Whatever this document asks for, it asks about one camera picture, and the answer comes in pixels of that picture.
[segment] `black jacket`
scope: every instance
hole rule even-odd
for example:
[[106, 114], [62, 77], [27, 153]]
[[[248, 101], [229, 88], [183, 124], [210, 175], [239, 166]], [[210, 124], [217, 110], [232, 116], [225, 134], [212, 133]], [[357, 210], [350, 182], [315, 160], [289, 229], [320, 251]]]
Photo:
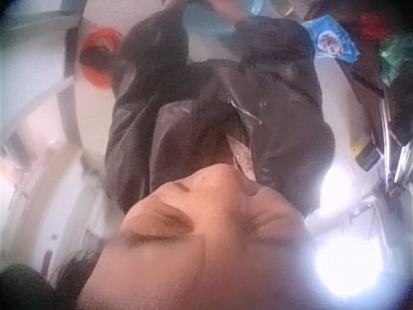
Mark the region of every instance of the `black jacket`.
[[318, 208], [334, 137], [310, 36], [294, 21], [252, 17], [236, 25], [236, 37], [239, 63], [191, 64], [182, 20], [170, 12], [126, 37], [113, 67], [105, 180], [125, 212], [162, 184], [222, 162], [226, 134], [250, 148], [258, 183], [303, 216]]

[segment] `blue package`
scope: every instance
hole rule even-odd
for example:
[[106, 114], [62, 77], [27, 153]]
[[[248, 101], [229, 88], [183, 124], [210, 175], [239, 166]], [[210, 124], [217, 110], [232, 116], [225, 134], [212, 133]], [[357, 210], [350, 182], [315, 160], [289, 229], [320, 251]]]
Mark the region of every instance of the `blue package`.
[[350, 36], [329, 15], [302, 25], [308, 30], [318, 58], [338, 58], [347, 63], [355, 63], [360, 53]]

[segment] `green object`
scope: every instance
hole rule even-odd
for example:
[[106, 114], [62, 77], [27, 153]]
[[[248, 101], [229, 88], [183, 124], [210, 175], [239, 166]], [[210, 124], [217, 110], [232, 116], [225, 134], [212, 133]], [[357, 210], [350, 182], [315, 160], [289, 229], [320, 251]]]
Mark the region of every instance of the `green object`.
[[391, 36], [380, 44], [380, 56], [383, 60], [381, 78], [390, 86], [400, 67], [407, 61], [413, 61], [413, 36]]

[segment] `light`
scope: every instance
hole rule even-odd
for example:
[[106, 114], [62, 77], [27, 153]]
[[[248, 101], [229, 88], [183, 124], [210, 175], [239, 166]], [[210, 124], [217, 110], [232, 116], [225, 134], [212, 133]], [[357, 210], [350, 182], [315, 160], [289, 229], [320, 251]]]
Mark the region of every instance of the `light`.
[[350, 205], [352, 199], [352, 179], [340, 166], [333, 166], [327, 172], [321, 187], [321, 205], [318, 213], [333, 215]]
[[371, 287], [383, 269], [377, 237], [336, 239], [318, 252], [317, 271], [332, 293], [346, 298]]

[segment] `hand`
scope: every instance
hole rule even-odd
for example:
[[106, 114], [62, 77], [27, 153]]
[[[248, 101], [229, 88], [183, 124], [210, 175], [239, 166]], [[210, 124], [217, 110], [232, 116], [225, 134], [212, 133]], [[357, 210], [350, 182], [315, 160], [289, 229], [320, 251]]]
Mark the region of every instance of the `hand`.
[[183, 11], [188, 3], [188, 0], [164, 0], [163, 7], [167, 10]]
[[204, 2], [231, 23], [238, 23], [250, 16], [240, 7], [237, 0], [204, 0]]

